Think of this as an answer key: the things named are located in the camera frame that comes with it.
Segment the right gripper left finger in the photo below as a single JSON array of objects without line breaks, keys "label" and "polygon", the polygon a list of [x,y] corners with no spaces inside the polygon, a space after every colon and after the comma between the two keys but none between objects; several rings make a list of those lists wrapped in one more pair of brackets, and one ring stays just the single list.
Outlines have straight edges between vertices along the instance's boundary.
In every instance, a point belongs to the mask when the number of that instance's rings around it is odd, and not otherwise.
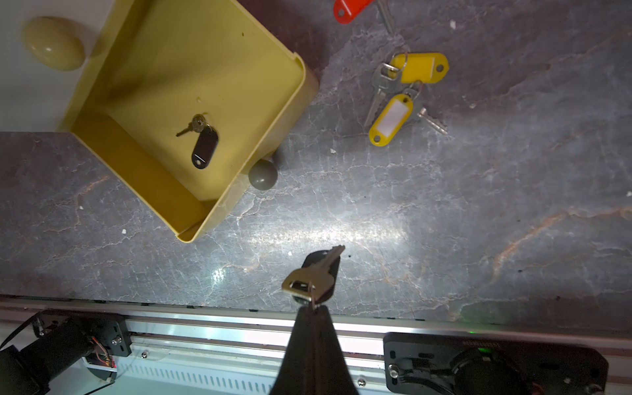
[{"label": "right gripper left finger", "polygon": [[299,308],[271,394],[316,394],[313,318],[312,307]]}]

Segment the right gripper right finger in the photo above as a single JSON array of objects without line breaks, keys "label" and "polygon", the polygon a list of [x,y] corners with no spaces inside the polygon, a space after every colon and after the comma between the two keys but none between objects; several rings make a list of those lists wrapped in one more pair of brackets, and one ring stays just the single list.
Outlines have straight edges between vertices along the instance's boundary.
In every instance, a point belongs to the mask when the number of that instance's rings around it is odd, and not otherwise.
[{"label": "right gripper right finger", "polygon": [[315,394],[357,394],[326,306],[314,310]]}]

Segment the yellow bottom drawer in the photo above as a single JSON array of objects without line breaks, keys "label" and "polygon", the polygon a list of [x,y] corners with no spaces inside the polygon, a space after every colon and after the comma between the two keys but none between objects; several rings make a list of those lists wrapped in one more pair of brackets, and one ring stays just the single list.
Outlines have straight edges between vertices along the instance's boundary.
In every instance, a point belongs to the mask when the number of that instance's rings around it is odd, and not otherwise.
[{"label": "yellow bottom drawer", "polygon": [[[319,83],[236,1],[118,1],[60,129],[95,154],[184,243],[217,227],[306,111]],[[194,115],[219,134],[206,169]]]}]

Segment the white drawer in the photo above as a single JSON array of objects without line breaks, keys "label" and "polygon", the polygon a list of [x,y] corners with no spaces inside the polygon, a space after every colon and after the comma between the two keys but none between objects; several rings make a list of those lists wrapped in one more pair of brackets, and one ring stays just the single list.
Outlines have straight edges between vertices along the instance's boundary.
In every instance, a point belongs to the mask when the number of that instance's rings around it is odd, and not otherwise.
[{"label": "white drawer", "polygon": [[1,130],[54,132],[115,4],[1,3]]}]

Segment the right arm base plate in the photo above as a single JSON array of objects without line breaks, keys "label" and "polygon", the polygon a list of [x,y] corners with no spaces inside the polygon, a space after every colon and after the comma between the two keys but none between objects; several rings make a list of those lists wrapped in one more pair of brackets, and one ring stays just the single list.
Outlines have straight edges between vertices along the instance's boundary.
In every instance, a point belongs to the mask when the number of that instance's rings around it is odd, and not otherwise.
[{"label": "right arm base plate", "polygon": [[602,394],[609,370],[587,347],[396,332],[383,356],[397,394]]}]

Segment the key yellow tag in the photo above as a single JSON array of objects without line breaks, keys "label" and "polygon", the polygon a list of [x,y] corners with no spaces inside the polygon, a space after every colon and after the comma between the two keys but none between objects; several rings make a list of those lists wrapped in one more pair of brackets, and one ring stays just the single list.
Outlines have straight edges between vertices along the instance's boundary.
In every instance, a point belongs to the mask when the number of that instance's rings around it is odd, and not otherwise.
[{"label": "key yellow tag", "polygon": [[390,61],[379,64],[370,79],[374,95],[364,127],[368,128],[370,122],[376,119],[377,110],[388,96],[416,82],[438,83],[448,71],[449,61],[440,53],[403,52],[395,54]]},{"label": "key yellow tag", "polygon": [[414,119],[426,121],[438,133],[449,134],[446,126],[432,117],[423,105],[421,91],[409,87],[388,102],[370,127],[370,142],[377,147],[388,146],[403,126]]}]

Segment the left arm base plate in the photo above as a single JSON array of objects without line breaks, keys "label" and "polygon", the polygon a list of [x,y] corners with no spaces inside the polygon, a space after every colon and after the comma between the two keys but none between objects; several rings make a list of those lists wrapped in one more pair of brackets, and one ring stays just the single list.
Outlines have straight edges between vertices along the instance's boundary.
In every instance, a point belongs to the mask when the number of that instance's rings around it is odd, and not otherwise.
[{"label": "left arm base plate", "polygon": [[118,357],[132,354],[125,317],[108,313],[45,310],[3,337],[1,393],[46,394],[50,383],[80,360],[104,382],[91,394],[117,380]]}]

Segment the key black tag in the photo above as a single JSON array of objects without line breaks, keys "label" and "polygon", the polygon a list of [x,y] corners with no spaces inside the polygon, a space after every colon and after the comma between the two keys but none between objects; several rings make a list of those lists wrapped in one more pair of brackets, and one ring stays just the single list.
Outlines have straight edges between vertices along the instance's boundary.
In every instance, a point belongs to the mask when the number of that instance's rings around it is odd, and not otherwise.
[{"label": "key black tag", "polygon": [[188,126],[176,133],[179,138],[186,133],[197,133],[197,141],[193,149],[191,161],[199,169],[206,169],[219,144],[219,134],[215,128],[207,122],[204,115],[194,115]]},{"label": "key black tag", "polygon": [[297,303],[317,308],[332,298],[344,245],[310,253],[302,266],[281,283],[281,289]]}]

